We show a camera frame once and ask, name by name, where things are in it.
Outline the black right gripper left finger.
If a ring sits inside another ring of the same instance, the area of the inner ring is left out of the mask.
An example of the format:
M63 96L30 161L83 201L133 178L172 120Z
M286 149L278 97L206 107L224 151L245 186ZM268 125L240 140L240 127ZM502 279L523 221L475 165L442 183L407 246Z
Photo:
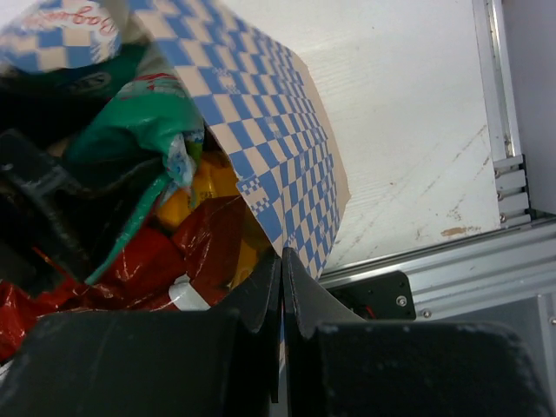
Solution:
M205 311L42 318L1 385L4 416L266 416L278 399L281 259Z

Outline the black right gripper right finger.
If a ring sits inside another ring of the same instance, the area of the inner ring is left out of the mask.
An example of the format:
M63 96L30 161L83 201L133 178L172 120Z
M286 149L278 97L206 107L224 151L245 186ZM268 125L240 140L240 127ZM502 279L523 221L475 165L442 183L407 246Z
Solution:
M292 416L548 416L523 341L489 322L365 321L285 248Z

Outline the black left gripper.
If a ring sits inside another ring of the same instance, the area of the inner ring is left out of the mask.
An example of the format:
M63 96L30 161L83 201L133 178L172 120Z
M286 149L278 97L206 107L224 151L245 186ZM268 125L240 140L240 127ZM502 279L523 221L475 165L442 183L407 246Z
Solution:
M80 139L104 106L1 91L1 277L31 296L97 280L168 184L161 156L130 134Z

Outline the orange yellow snack bag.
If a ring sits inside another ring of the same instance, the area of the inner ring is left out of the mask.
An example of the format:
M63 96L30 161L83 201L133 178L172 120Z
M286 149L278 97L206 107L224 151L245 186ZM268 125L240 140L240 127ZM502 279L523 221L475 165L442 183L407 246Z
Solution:
M192 287L210 305L243 283L270 248L237 183L221 151L205 152L190 190L178 189L156 212Z

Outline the teal snack bag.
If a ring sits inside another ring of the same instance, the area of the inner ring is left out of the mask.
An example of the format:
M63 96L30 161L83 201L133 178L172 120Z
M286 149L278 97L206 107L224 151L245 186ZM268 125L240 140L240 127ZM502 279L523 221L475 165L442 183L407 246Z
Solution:
M139 192L109 252L86 278L93 284L135 236L160 197L191 186L200 164L204 121L176 71L155 44L146 46L133 78L66 148L63 159L87 168L153 156L153 175Z

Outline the red white chips bag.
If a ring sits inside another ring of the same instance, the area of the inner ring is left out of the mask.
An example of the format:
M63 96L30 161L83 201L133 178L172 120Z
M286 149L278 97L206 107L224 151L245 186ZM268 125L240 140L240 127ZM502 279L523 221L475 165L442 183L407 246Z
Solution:
M3 283L1 360L13 356L27 333L47 314L121 309L203 310L213 306L192 287L184 257L172 242L171 233L144 226L93 285L66 279L53 290L33 298L15 285Z

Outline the checkered paper bag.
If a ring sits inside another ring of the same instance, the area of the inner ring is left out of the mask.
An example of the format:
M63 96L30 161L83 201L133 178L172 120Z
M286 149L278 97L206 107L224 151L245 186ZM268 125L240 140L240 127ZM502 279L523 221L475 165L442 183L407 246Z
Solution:
M227 154L276 251L318 278L349 198L334 132L305 63L217 1L39 1L1 25L1 65L74 69L146 36Z

